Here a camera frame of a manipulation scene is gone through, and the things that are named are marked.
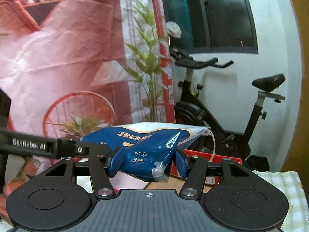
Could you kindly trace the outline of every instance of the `red box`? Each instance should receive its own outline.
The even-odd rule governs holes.
[[[210,153],[201,153],[201,152],[196,152],[196,151],[191,151],[191,150],[184,150],[184,153],[188,156],[192,156],[192,155],[198,155],[200,157],[204,157],[206,159],[210,159],[212,154]],[[216,155],[214,156],[213,158],[213,161],[212,162],[221,162],[221,160],[223,158],[226,158],[228,156],[221,156],[221,155]],[[239,158],[234,158],[234,157],[229,157],[233,160],[235,160],[236,162],[238,162],[239,164],[243,164],[243,161],[242,159],[239,159]],[[180,177],[175,165],[173,164],[172,166],[172,170],[171,170],[171,175],[174,175],[174,176],[177,176],[177,177]],[[206,177],[206,182],[205,184],[207,185],[217,185],[219,184],[219,177]]]

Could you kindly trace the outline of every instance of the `ribbed gray panel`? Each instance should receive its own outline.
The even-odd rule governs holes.
[[[85,220],[63,230],[63,232],[230,231],[214,223],[197,201],[184,200],[174,190],[123,190],[115,199],[99,201]]]

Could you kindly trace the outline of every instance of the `window pane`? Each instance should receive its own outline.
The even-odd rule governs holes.
[[[176,22],[182,31],[180,39],[171,38],[171,44],[186,50],[206,46],[200,0],[165,0],[165,2],[168,20]]]
[[[211,46],[254,46],[245,0],[207,1]]]

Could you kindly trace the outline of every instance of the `adjustment knob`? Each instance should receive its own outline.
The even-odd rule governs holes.
[[[196,85],[196,88],[197,88],[198,90],[203,89],[203,87],[204,87],[204,85],[203,85],[203,84],[197,84],[197,85]]]
[[[265,118],[266,118],[266,115],[267,115],[267,112],[263,112],[263,113],[262,113],[262,119],[265,119]]]

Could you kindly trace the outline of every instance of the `metal screw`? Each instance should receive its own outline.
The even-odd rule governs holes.
[[[101,196],[109,196],[113,193],[113,190],[111,190],[110,188],[101,188],[98,190],[98,195]]]
[[[185,188],[182,193],[186,196],[195,196],[197,194],[197,190],[194,188]]]

